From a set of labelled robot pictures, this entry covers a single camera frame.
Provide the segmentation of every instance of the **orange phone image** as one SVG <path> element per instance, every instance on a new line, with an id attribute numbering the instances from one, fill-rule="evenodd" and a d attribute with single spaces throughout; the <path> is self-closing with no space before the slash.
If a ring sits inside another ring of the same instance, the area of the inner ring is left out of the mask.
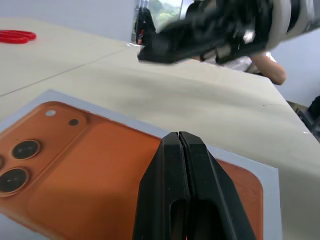
<path id="1" fill-rule="evenodd" d="M 50 239 L 130 240 L 139 184 L 160 142 L 64 103 L 43 103 L 0 133 L 0 212 Z M 262 240 L 261 183 L 219 163 Z"/>

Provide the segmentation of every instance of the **black chair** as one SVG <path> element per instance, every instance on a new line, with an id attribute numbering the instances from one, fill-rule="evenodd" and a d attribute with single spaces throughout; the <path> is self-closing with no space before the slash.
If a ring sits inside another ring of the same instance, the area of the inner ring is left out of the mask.
<path id="1" fill-rule="evenodd" d="M 299 118 L 309 129 L 309 131 L 315 136 L 315 138 L 320 142 L 320 116 L 314 119 L 308 110 L 297 109 L 296 113 Z"/>

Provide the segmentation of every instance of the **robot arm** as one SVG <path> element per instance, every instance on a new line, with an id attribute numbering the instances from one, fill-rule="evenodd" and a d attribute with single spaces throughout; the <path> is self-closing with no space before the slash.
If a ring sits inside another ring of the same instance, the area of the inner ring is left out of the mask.
<path id="1" fill-rule="evenodd" d="M 151 36 L 140 61 L 172 64 L 200 56 L 224 64 L 320 28 L 320 0 L 204 0 L 196 14 Z"/>

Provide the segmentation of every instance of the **green foliage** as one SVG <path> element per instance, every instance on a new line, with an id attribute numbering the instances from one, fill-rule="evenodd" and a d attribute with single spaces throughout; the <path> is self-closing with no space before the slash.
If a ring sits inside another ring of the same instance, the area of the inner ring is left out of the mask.
<path id="1" fill-rule="evenodd" d="M 180 13 L 180 7 L 161 3 L 159 0 L 150 0 L 149 9 L 157 30 Z"/>
<path id="2" fill-rule="evenodd" d="M 164 7 L 162 6 L 162 3 L 159 0 L 150 0 L 149 1 L 149 10 L 150 10 L 152 16 L 159 14 L 159 12 L 163 9 L 164 9 Z"/>

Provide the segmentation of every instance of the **person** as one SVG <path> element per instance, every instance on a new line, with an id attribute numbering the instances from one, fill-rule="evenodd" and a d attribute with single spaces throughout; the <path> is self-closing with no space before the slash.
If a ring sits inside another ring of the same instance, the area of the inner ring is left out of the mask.
<path id="1" fill-rule="evenodd" d="M 151 12 L 146 7 L 140 7 L 134 24 L 135 42 L 138 45 L 146 46 L 149 42 L 150 34 L 156 32 Z"/>
<path id="2" fill-rule="evenodd" d="M 187 9 L 185 17 L 190 18 L 198 11 L 201 1 L 194 1 Z M 216 1 L 212 0 L 207 8 L 215 8 Z M 214 58 L 206 61 L 210 64 L 216 64 Z M 286 70 L 282 65 L 276 62 L 270 52 L 263 52 L 255 56 L 243 56 L 236 60 L 230 61 L 222 65 L 223 67 L 230 68 L 237 71 L 242 71 L 250 74 L 264 76 L 270 79 L 275 85 L 282 85 L 286 78 Z"/>

